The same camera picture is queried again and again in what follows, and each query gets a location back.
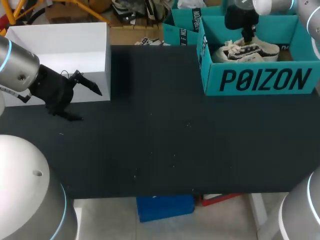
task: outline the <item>teal shoebox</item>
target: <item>teal shoebox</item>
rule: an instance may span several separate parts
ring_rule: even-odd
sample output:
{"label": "teal shoebox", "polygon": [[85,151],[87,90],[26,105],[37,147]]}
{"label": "teal shoebox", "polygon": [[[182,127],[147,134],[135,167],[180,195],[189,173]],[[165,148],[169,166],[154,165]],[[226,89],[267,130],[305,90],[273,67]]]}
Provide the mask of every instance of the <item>teal shoebox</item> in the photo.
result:
{"label": "teal shoebox", "polygon": [[310,94],[320,78],[312,39],[296,15],[261,16],[256,36],[282,50],[277,62],[213,63],[210,47],[242,37],[228,30],[223,16],[201,18],[197,56],[207,96]]}
{"label": "teal shoebox", "polygon": [[172,16],[175,25],[179,28],[194,31],[197,33],[199,31],[201,16],[224,16],[227,9],[228,0],[211,1],[217,6],[208,6],[194,9],[178,9],[178,0],[175,0],[172,7]]}
{"label": "teal shoebox", "polygon": [[172,15],[168,15],[163,24],[163,38],[170,45],[197,45],[198,33],[175,26]]}

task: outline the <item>gray robot arm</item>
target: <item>gray robot arm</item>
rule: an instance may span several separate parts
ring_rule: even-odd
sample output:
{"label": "gray robot arm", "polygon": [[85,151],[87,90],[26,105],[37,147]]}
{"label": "gray robot arm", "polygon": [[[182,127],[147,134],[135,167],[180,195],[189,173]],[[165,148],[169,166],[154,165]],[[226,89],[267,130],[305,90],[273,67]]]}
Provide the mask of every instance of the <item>gray robot arm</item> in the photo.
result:
{"label": "gray robot arm", "polygon": [[259,15],[295,10],[302,25],[316,42],[320,42],[320,0],[253,0]]}
{"label": "gray robot arm", "polygon": [[[24,103],[35,96],[45,102],[50,114],[69,121],[82,120],[82,117],[65,111],[74,96],[76,84],[102,96],[97,84],[83,77],[78,70],[66,78],[40,64],[35,54],[0,36],[0,85],[3,86],[0,86],[0,115],[4,110],[2,92],[7,92]],[[27,96],[16,93],[26,89],[30,90]]]}

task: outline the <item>floor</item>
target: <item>floor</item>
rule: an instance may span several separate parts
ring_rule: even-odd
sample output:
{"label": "floor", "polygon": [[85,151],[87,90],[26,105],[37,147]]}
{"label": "floor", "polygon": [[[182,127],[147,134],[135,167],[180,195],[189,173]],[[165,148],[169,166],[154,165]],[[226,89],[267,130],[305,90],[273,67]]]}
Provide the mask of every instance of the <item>floor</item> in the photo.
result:
{"label": "floor", "polygon": [[[264,193],[267,212],[285,195]],[[206,207],[197,205],[192,214],[145,223],[139,221],[135,197],[80,201],[83,208],[79,240],[257,239],[247,195]]]}

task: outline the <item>black table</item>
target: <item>black table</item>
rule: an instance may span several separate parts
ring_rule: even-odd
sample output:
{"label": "black table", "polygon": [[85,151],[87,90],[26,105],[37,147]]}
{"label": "black table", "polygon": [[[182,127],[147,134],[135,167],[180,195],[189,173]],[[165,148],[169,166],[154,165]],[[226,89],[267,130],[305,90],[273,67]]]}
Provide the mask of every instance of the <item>black table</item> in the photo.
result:
{"label": "black table", "polygon": [[8,107],[71,198],[290,191],[320,163],[316,94],[204,95],[195,47],[113,46],[111,101]]}

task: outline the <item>sneaker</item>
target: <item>sneaker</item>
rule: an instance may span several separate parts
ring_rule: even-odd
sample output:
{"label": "sneaker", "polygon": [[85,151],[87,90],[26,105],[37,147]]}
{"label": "sneaker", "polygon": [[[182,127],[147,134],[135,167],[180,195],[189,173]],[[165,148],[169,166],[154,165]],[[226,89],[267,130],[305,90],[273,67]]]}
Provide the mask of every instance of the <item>sneaker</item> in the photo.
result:
{"label": "sneaker", "polygon": [[220,47],[211,57],[214,63],[236,63],[250,62],[247,60],[252,58],[247,58],[247,56],[252,57],[252,54],[255,54],[254,62],[276,62],[279,52],[280,48],[277,45],[261,41],[255,36],[252,38],[252,42],[247,45],[245,45],[243,38],[235,42],[226,41],[225,46]]}

